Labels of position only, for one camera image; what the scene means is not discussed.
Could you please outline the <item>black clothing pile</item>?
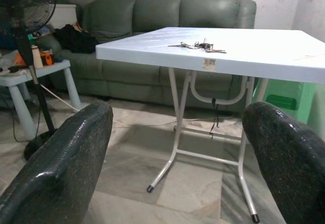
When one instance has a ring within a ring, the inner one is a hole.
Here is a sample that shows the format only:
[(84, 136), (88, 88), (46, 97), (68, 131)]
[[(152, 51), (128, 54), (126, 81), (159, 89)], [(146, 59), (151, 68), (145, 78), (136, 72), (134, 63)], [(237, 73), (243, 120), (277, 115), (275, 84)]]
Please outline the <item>black clothing pile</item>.
[(91, 54), (95, 52), (95, 47), (99, 44), (99, 41), (88, 32), (78, 31), (70, 24), (66, 24), (61, 29), (56, 28), (53, 35), (62, 49), (67, 49), (72, 53)]

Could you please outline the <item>cream thread spool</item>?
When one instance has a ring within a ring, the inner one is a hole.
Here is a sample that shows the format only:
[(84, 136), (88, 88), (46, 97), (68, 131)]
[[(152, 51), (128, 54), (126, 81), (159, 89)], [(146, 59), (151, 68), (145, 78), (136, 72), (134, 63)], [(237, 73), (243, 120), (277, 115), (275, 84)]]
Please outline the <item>cream thread spool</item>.
[(42, 58), (41, 58), (41, 54), (40, 54), (38, 46), (32, 45), (31, 49), (32, 49), (32, 55), (33, 55), (35, 69), (43, 68), (43, 62), (42, 62)]

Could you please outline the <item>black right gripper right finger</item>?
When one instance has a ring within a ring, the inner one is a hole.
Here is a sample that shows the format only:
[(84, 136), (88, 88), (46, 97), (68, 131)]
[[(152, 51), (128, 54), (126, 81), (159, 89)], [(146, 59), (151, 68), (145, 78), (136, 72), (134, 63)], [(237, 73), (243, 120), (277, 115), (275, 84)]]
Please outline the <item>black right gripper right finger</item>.
[(266, 102), (250, 104), (242, 124), (286, 224), (325, 224), (325, 141)]

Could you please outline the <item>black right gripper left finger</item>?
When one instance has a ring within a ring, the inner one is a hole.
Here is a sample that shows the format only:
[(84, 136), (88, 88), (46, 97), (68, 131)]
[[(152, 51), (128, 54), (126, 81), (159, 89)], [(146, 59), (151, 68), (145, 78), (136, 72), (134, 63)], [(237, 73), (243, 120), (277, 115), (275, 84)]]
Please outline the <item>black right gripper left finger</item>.
[(112, 124), (112, 107), (105, 102), (69, 117), (0, 195), (0, 224), (81, 224)]

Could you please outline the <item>small pale blue side table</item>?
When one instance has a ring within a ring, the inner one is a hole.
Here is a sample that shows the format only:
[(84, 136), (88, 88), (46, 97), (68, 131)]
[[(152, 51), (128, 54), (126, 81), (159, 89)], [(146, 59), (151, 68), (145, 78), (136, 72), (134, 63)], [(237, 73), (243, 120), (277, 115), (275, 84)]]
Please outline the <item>small pale blue side table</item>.
[[(39, 79), (49, 76), (50, 83), (53, 84), (54, 80), (57, 79), (65, 85), (69, 93), (70, 104), (77, 111), (81, 109), (81, 102), (70, 66), (70, 61), (65, 59), (54, 65), (37, 69), (36, 75)], [(0, 90), (5, 88), (9, 90), (25, 137), (27, 140), (32, 140), (36, 136), (37, 128), (25, 103), (26, 100), (30, 99), (25, 84), (28, 81), (31, 81), (31, 74), (28, 69), (21, 70), (15, 75), (5, 74), (4, 76), (0, 76)]]

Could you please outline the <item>green plastic bin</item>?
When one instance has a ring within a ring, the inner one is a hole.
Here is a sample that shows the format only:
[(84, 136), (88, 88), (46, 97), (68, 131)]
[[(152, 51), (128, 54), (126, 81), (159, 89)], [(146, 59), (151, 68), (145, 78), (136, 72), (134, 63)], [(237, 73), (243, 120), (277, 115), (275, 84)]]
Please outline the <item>green plastic bin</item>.
[(290, 117), (307, 123), (314, 92), (314, 83), (270, 79), (263, 101), (277, 106)]

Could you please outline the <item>sticker on table edge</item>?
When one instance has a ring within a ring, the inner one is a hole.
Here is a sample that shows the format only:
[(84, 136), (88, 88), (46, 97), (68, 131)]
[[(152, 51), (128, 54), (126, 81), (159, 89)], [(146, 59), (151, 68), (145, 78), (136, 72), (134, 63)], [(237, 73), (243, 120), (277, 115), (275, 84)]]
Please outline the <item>sticker on table edge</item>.
[(203, 67), (205, 70), (215, 71), (215, 59), (204, 59)]

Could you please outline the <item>orange tape measure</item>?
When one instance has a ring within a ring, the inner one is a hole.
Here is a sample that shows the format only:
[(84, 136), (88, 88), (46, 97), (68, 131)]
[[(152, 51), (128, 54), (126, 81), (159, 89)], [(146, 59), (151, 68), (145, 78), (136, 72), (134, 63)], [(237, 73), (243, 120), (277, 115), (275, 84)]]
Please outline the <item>orange tape measure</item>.
[(40, 51), (40, 56), (43, 66), (51, 66), (54, 64), (52, 53)]

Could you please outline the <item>bunch of keys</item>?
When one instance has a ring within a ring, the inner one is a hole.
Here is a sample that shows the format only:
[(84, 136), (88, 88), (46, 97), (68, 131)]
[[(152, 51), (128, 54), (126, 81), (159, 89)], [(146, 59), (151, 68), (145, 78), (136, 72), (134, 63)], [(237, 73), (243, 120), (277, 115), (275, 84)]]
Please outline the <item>bunch of keys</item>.
[(211, 43), (207, 43), (206, 39), (202, 43), (195, 42), (193, 45), (189, 45), (185, 42), (181, 42), (177, 45), (168, 45), (168, 47), (181, 47), (181, 48), (187, 48), (187, 49), (201, 49), (204, 50), (207, 53), (223, 53), (227, 54), (225, 50), (222, 49), (214, 49), (214, 45)]

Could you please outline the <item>white folding table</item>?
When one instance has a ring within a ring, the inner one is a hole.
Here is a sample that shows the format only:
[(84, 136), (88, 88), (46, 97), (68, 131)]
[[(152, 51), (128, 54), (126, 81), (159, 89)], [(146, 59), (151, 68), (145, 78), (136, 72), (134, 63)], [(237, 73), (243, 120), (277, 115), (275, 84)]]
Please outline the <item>white folding table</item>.
[[(201, 49), (168, 47), (185, 42), (214, 45), (227, 52), (207, 53)], [(253, 97), (255, 78), (261, 78), (256, 96), (263, 99), (269, 79), (325, 84), (325, 42), (301, 30), (166, 27), (96, 46), (98, 59), (138, 65), (166, 67), (177, 119), (170, 159), (147, 187), (152, 192), (173, 163), (176, 154), (189, 155), (178, 147), (183, 131), (182, 119), (188, 91), (195, 98), (214, 106), (231, 105), (241, 98), (248, 104)], [(204, 59), (215, 59), (215, 71), (205, 70)], [(230, 100), (199, 95), (195, 91), (197, 72), (212, 72), (242, 77), (239, 94)]]

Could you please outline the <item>black standing fan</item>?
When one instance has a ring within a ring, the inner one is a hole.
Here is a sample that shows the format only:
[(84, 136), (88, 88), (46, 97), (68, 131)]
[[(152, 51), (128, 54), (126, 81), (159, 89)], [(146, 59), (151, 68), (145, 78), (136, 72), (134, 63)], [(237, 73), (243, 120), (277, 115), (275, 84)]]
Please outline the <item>black standing fan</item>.
[(18, 52), (27, 64), (35, 92), (48, 131), (35, 136), (25, 147), (24, 158), (28, 160), (54, 134), (55, 128), (48, 111), (46, 99), (36, 75), (33, 52), (28, 35), (40, 30), (51, 19), (56, 0), (0, 0), (0, 36), (13, 37)]

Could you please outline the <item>white cabinet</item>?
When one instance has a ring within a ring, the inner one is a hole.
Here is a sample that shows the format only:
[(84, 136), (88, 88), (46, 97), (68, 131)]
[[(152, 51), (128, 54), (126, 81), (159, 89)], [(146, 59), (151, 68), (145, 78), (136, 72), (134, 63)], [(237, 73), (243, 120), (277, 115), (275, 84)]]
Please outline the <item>white cabinet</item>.
[(74, 24), (77, 22), (76, 5), (57, 4), (54, 13), (48, 24), (53, 28), (62, 28), (66, 24)]

